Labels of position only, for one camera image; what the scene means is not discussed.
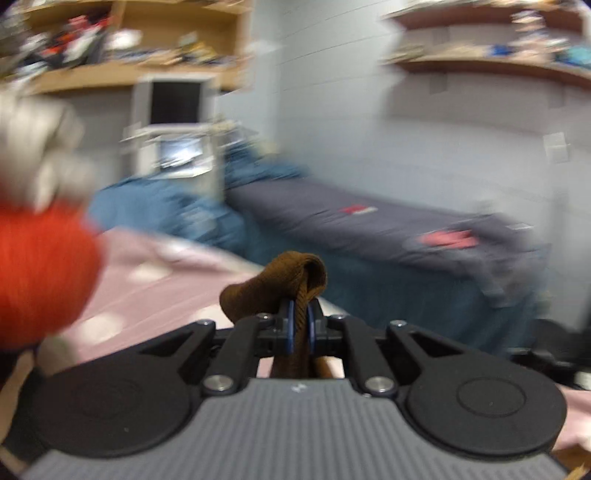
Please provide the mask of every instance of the metal screw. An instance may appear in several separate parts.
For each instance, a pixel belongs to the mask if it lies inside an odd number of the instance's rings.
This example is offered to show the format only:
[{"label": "metal screw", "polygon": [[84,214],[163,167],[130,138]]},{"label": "metal screw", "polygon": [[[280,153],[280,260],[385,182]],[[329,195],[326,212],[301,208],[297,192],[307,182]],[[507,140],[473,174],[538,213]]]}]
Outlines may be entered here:
[{"label": "metal screw", "polygon": [[226,375],[211,375],[203,381],[203,385],[208,390],[214,392],[225,392],[232,388],[234,380]]},{"label": "metal screw", "polygon": [[365,388],[373,393],[386,393],[394,388],[394,382],[386,377],[372,377],[365,382]]}]

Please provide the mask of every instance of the white wall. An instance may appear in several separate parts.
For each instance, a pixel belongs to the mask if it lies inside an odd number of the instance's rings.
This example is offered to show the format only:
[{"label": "white wall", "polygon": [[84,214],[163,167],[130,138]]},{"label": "white wall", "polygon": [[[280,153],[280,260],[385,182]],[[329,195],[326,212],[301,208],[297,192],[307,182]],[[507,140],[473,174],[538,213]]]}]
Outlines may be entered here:
[{"label": "white wall", "polygon": [[[406,76],[379,65],[402,39],[380,15],[404,0],[283,2],[278,139],[327,182],[476,211],[482,202],[554,243],[552,314],[579,323],[591,293],[591,93],[513,77]],[[507,41],[506,26],[410,32],[426,44]],[[548,162],[564,132],[571,160]]]},{"label": "white wall", "polygon": [[[281,51],[281,10],[278,0],[254,0],[251,37],[255,57],[248,69],[249,85],[222,95],[219,110],[259,131],[275,137],[278,101],[278,63]],[[129,125],[131,90],[72,94],[65,97],[85,122],[86,134],[81,151],[95,160],[98,183],[106,186],[127,175],[120,157],[119,141]]]}]

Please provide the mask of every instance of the pink bedsheet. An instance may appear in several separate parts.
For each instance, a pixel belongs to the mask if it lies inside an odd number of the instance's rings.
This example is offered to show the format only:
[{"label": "pink bedsheet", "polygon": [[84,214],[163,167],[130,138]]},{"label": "pink bedsheet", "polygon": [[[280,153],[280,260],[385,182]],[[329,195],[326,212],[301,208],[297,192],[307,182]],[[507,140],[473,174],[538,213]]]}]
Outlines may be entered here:
[{"label": "pink bedsheet", "polygon": [[124,229],[102,234],[106,265],[80,319],[65,330],[77,362],[143,342],[218,312],[217,328],[231,327],[219,294],[254,273],[233,271],[226,254],[170,237]]},{"label": "pink bedsheet", "polygon": [[566,421],[554,450],[563,450],[573,445],[580,445],[591,450],[591,391],[573,390],[558,386],[568,406]]}]

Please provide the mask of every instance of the gray ribbed surface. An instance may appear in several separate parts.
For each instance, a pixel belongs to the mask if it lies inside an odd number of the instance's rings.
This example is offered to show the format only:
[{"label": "gray ribbed surface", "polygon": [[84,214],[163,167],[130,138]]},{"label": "gray ribbed surface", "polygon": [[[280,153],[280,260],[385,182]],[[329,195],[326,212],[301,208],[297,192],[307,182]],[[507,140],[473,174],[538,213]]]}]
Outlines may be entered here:
[{"label": "gray ribbed surface", "polygon": [[482,463],[438,450],[394,403],[347,380],[252,380],[207,400],[179,435],[115,460],[51,452],[25,480],[563,480],[550,457]]}]

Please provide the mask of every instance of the mattress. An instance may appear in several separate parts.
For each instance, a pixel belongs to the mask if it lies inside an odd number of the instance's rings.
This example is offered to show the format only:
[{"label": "mattress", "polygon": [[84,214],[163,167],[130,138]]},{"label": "mattress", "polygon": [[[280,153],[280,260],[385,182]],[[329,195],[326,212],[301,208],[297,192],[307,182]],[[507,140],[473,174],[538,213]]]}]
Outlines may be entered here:
[{"label": "mattress", "polygon": [[[498,306],[521,300],[545,264],[545,248],[532,244],[527,228],[499,215],[386,202],[309,179],[258,181],[226,197],[257,222],[332,251],[470,277]],[[419,240],[444,229],[470,230],[478,244],[447,249]]]}]

